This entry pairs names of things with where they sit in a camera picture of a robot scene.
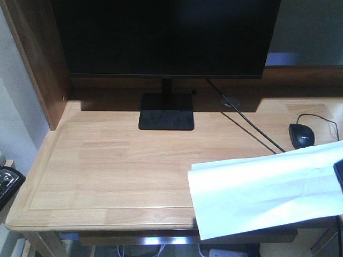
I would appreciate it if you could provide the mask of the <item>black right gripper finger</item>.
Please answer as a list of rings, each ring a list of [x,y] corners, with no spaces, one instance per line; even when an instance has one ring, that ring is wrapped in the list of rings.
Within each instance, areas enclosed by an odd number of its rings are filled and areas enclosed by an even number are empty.
[[[341,191],[343,191],[343,160],[335,162],[335,164],[333,165],[333,170]]]

